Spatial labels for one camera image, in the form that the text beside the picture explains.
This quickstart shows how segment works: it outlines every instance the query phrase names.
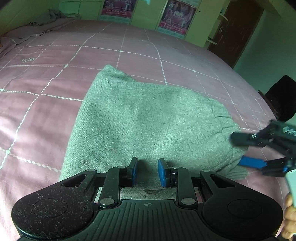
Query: black object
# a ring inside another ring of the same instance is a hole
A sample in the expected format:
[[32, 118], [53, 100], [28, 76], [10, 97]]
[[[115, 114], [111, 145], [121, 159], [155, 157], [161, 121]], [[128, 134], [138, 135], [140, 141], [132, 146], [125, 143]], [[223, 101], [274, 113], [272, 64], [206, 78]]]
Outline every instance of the black object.
[[280, 205], [209, 170], [190, 177], [187, 169], [160, 159], [161, 184], [177, 189], [177, 202], [120, 200], [120, 189], [135, 185], [137, 162], [133, 158], [129, 167], [108, 173], [89, 169], [21, 198], [12, 209], [19, 241], [277, 240]]
[[265, 97], [278, 112], [278, 120], [286, 122], [296, 113], [296, 82], [289, 76], [283, 76], [275, 83]]
[[296, 128], [283, 122], [270, 120], [270, 124], [255, 134], [234, 132], [230, 141], [235, 146], [269, 146], [285, 157], [267, 161], [261, 169], [265, 176], [284, 177], [296, 169]]

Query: silver screw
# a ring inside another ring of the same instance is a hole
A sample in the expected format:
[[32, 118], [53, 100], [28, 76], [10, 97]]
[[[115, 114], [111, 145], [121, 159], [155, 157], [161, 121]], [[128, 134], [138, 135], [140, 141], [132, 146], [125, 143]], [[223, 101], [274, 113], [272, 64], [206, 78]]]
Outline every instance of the silver screw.
[[103, 198], [100, 200], [100, 203], [102, 204], [103, 207], [109, 207], [115, 203], [114, 199], [112, 198]]
[[193, 205], [195, 203], [195, 200], [193, 198], [183, 198], [181, 200], [181, 203], [183, 203], [184, 205]]

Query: white shelf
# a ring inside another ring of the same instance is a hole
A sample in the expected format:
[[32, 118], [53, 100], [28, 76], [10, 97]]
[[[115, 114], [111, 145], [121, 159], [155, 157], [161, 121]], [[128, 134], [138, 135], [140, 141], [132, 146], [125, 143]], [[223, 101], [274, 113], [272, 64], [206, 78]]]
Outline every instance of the white shelf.
[[214, 42], [214, 41], [212, 41], [212, 40], [207, 39], [207, 41], [210, 42], [210, 43], [212, 43], [212, 44], [214, 44], [214, 45], [217, 45], [217, 43]]
[[219, 13], [219, 16], [221, 16], [222, 18], [224, 18], [226, 21], [228, 21], [228, 19], [221, 13]]

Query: corner shelf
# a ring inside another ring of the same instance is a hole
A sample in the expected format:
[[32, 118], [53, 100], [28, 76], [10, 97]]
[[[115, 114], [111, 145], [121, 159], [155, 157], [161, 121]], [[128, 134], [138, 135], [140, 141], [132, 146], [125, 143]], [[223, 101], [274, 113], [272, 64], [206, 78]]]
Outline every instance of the corner shelf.
[[221, 13], [219, 13], [219, 16], [221, 16], [222, 18], [224, 18], [226, 21], [228, 21], [228, 19]]
[[212, 43], [212, 44], [214, 44], [214, 45], [217, 45], [216, 42], [214, 42], [214, 41], [212, 41], [212, 40], [210, 40], [210, 39], [207, 39], [207, 41], [210, 42], [210, 43]]

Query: ribbed black surface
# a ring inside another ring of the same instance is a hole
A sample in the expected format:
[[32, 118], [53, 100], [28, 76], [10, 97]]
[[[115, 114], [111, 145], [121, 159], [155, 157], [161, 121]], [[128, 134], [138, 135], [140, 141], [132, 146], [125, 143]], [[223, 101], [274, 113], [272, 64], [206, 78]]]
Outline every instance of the ribbed black surface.
[[103, 210], [82, 232], [64, 241], [226, 241], [210, 231], [194, 210], [179, 208], [173, 200], [123, 200]]

